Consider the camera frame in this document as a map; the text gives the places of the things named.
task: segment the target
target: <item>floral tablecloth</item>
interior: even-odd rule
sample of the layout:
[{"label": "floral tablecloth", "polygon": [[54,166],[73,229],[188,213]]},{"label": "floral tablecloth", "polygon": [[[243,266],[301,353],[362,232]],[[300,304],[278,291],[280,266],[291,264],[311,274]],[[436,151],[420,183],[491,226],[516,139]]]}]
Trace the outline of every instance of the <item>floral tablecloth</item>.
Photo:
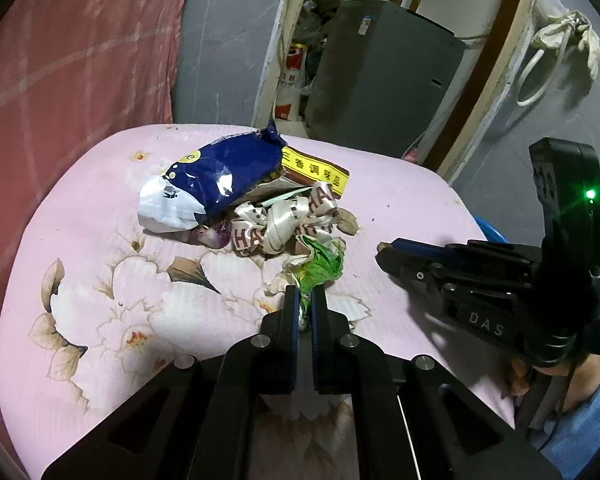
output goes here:
[{"label": "floral tablecloth", "polygon": [[[141,184],[184,153],[243,126],[155,125],[119,132],[87,152],[29,223],[0,318],[0,407],[33,479],[176,355],[224,353],[280,307],[282,259],[241,257],[144,232]],[[351,172],[340,205],[358,218],[331,309],[353,332],[396,356],[428,353],[512,424],[497,355],[435,321],[424,297],[376,265],[381,241],[445,244],[483,238],[456,193],[402,160],[289,137]],[[253,479],[358,477],[350,400],[313,393],[301,338],[298,388],[265,399]]]}]

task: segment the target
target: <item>dark blue package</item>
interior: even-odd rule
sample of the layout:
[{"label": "dark blue package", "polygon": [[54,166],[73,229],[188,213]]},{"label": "dark blue package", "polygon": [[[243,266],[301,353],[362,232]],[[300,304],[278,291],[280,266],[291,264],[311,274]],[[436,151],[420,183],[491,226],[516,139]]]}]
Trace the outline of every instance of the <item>dark blue package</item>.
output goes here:
[{"label": "dark blue package", "polygon": [[189,153],[142,186],[140,225],[154,233],[197,227],[276,171],[283,146],[269,121],[260,131],[223,137]]}]

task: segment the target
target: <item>person's hand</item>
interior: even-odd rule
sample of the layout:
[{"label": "person's hand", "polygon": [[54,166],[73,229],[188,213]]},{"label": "person's hand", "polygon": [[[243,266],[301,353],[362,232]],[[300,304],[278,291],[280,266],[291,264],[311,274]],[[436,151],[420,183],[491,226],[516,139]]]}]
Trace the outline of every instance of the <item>person's hand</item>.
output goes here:
[{"label": "person's hand", "polygon": [[[551,368],[534,367],[540,373],[551,376],[568,376],[571,367],[570,361],[561,362]],[[526,374],[529,371],[527,364],[514,357],[509,365],[509,391],[514,397],[524,395],[529,391],[529,382]],[[600,386],[600,355],[589,355],[585,361],[576,368],[569,391],[564,399],[564,411],[568,412],[581,405],[592,396]]]}]

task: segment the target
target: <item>black robotic device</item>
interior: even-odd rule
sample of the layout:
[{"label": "black robotic device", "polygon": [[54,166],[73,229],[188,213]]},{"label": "black robotic device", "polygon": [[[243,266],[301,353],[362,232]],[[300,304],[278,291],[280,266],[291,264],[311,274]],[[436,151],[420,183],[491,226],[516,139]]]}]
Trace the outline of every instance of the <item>black robotic device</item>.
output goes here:
[{"label": "black robotic device", "polygon": [[[402,283],[425,283],[442,319],[551,367],[600,355],[600,164],[591,146],[568,140],[546,137],[529,153],[544,213],[541,248],[478,240],[441,248],[398,238],[376,261]],[[535,372],[532,379],[516,413],[520,431],[543,422],[536,412],[551,381]],[[541,418],[555,399],[544,404]]]},{"label": "black robotic device", "polygon": [[[178,358],[53,462],[43,480],[248,478],[258,394],[296,379],[299,294],[260,334],[205,361]],[[362,480],[557,480],[555,467],[429,356],[385,355],[312,291],[320,394],[351,394]]]}]

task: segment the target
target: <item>black cable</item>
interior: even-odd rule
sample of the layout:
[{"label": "black cable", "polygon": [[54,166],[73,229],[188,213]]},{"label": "black cable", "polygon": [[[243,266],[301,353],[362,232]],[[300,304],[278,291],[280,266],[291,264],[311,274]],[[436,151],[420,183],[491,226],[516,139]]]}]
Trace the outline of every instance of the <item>black cable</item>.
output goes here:
[{"label": "black cable", "polygon": [[569,368],[569,375],[567,375],[567,384],[564,387],[564,393],[562,394],[560,403],[558,403],[557,417],[555,419],[554,428],[551,430],[551,433],[547,437],[547,440],[545,440],[542,443],[542,446],[540,446],[538,448],[538,451],[542,451],[547,446],[547,444],[549,444],[549,442],[551,442],[552,438],[555,436],[555,434],[558,431],[558,427],[560,426],[560,421],[562,420],[562,414],[564,413],[564,401],[567,399],[567,393],[569,392],[569,386],[571,386],[571,380],[573,379],[573,374],[575,373],[577,367],[578,367],[578,360],[574,357],[573,362],[571,363],[571,367]]}]

